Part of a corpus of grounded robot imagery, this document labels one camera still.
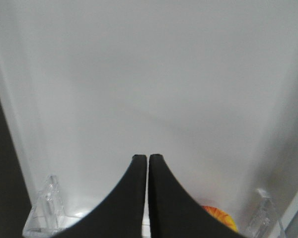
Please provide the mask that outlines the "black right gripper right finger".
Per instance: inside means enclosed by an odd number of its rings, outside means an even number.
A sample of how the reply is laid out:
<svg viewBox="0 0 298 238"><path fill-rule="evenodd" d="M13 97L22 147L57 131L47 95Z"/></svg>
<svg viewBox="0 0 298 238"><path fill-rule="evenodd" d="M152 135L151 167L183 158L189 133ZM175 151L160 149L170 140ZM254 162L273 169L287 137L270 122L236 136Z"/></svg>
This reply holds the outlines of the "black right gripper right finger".
<svg viewBox="0 0 298 238"><path fill-rule="evenodd" d="M148 203L153 238L239 238L206 212L181 186L164 158L149 158Z"/></svg>

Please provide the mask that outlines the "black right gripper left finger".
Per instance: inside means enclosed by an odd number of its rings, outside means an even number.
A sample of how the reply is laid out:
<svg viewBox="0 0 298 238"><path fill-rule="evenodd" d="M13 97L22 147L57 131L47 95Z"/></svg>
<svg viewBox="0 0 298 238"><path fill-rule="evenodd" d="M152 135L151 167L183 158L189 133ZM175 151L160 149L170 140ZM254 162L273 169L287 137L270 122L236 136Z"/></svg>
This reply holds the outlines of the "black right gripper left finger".
<svg viewBox="0 0 298 238"><path fill-rule="evenodd" d="M90 213L55 238L140 238L146 197L147 157L134 155L117 185Z"/></svg>

